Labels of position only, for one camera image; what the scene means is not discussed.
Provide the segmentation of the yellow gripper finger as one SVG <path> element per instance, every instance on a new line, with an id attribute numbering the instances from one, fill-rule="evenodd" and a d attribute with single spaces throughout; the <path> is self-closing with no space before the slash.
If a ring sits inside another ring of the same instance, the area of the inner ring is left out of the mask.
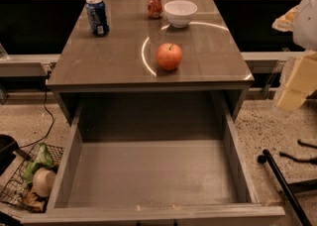
<path id="1" fill-rule="evenodd" d="M 317 53 L 307 52 L 298 57 L 286 80 L 277 107 L 291 112 L 298 109 L 317 90 Z"/>

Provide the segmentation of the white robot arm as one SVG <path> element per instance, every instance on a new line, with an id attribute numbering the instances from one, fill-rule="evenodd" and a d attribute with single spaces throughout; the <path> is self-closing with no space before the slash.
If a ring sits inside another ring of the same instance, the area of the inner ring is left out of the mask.
<path id="1" fill-rule="evenodd" d="M 272 27 L 291 32 L 293 42 L 305 49 L 285 66 L 286 78 L 275 96 L 276 109 L 292 112 L 317 90 L 317 0 L 301 0 Z"/>

